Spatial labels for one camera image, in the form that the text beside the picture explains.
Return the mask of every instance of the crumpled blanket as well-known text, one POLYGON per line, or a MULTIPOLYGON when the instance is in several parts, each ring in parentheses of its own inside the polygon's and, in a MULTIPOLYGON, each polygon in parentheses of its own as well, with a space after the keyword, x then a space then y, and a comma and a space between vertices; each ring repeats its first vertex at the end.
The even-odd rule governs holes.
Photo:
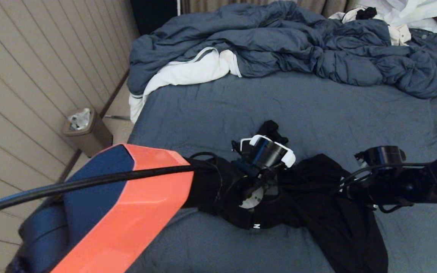
POLYGON ((171 19, 134 41, 129 90, 141 95, 168 62, 193 59, 206 47, 231 50, 243 77, 298 71, 350 85, 394 85, 418 98, 437 96, 436 53, 391 46, 384 21, 342 24, 293 2, 236 4, 171 19))

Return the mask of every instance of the mattress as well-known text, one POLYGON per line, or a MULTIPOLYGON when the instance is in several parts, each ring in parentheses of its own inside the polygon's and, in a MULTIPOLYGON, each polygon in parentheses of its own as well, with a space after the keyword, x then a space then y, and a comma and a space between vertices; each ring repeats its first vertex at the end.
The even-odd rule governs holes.
MULTIPOLYGON (((437 159, 437 97, 422 100, 387 85, 352 86, 298 72, 160 88, 129 143, 232 160, 231 140, 250 137, 269 119, 290 139, 298 161, 323 153, 355 171, 353 155, 378 145, 399 146, 407 162, 437 159)), ((437 272, 437 204, 375 216, 390 272, 437 272)), ((305 228, 241 230, 182 209, 127 272, 332 271, 305 228)))

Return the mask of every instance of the wooden wall panel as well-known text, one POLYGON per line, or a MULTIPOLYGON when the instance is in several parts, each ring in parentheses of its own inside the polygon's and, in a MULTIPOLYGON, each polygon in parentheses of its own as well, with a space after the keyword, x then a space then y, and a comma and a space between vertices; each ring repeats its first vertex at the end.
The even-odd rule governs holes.
MULTIPOLYGON (((101 110, 138 36, 128 0, 0 0, 0 198, 51 185, 76 146, 66 115, 101 110)), ((42 203, 0 211, 0 272, 42 203)))

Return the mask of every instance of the floor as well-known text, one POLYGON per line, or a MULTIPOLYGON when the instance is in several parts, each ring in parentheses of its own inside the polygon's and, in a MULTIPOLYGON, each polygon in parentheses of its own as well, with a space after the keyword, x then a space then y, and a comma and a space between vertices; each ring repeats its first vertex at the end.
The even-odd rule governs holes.
MULTIPOLYGON (((121 90, 116 95, 116 98, 112 102, 111 107, 109 107, 109 110, 107 110, 106 115, 129 116, 128 99, 129 89, 127 87, 126 80, 121 90)), ((124 121, 122 119, 104 118, 104 123, 114 136, 114 144, 126 143, 130 133, 132 132, 132 128, 134 127, 134 123, 131 121, 124 121)), ((87 161, 89 161, 89 158, 82 153, 67 178, 71 177, 74 173, 76 173, 76 171, 80 170, 80 168, 82 168, 87 161)))

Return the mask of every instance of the trash can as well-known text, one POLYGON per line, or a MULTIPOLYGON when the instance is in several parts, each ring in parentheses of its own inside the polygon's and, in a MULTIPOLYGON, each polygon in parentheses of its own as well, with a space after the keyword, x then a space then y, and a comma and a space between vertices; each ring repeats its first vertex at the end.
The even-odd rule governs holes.
MULTIPOLYGON (((76 110, 69 116, 83 111, 83 109, 76 110)), ((112 145, 111 132, 93 108, 90 108, 89 123, 85 128, 73 129, 71 122, 67 120, 63 133, 88 157, 112 145)))

